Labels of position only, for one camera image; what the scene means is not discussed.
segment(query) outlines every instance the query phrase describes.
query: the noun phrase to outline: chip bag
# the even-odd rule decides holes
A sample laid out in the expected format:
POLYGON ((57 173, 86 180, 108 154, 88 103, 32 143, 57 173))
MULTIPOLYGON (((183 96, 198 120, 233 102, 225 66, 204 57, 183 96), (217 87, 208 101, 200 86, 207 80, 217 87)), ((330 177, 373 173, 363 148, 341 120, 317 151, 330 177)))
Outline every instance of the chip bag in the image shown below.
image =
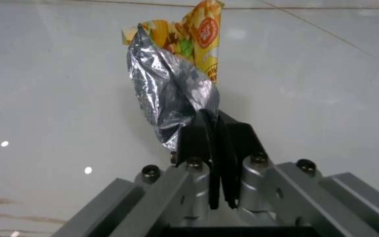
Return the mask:
MULTIPOLYGON (((190 60, 212 82, 217 80, 220 14, 223 3, 204 0, 180 23, 154 20, 142 26, 154 43, 176 56, 190 60)), ((122 30, 122 42, 129 45, 137 27, 122 30)))

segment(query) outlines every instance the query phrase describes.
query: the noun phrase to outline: white floor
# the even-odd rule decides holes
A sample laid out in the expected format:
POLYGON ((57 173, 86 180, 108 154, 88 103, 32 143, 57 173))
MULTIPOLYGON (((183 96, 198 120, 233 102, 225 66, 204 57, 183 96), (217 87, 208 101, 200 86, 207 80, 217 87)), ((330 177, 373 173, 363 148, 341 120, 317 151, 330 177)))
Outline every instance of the white floor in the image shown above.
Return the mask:
MULTIPOLYGON (((15 202, 0 204, 0 235, 49 236, 115 177, 168 166, 120 29, 190 9, 0 2, 0 198, 15 202)), ((252 124, 275 163, 308 158, 379 190, 379 9, 285 11, 222 12, 221 109, 252 124)))

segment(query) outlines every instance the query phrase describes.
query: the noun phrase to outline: yellow packaging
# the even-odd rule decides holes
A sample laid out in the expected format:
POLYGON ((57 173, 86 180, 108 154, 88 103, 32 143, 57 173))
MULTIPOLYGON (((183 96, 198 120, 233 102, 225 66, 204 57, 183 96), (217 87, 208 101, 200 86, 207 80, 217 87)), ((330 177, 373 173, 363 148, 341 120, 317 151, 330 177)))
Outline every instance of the yellow packaging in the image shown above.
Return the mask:
MULTIPOLYGON (((204 0, 182 18, 180 23, 154 20, 142 23, 157 46, 190 60, 216 83, 223 3, 204 0)), ((122 30, 122 42, 129 45, 137 27, 122 30)))

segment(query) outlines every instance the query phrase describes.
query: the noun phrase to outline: black screw head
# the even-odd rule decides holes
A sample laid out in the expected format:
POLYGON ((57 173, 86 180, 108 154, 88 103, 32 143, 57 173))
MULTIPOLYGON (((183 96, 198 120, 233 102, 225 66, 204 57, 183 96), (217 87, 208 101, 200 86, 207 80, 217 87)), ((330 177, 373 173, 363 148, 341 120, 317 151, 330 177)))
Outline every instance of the black screw head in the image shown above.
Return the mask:
POLYGON ((314 176, 317 171, 315 163, 308 159, 300 159, 296 166, 309 176, 314 176))
POLYGON ((203 161, 199 157, 191 157, 186 160, 187 170, 200 172, 203 169, 203 161))
POLYGON ((256 167, 267 167, 268 165, 268 157, 263 152, 257 152, 251 155, 250 161, 251 164, 256 167))
POLYGON ((144 166, 141 174, 143 175, 143 182, 152 184, 160 177, 160 169, 157 165, 149 164, 144 166))

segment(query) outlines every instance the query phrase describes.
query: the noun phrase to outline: printed logo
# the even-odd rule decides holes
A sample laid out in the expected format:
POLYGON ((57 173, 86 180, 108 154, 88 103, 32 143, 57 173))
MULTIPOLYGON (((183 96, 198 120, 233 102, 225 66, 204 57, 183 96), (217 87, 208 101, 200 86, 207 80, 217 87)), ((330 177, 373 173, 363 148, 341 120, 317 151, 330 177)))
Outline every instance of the printed logo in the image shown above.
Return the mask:
POLYGON ((211 17, 204 19, 198 29, 199 42, 202 48, 206 48, 217 36, 217 23, 211 17))

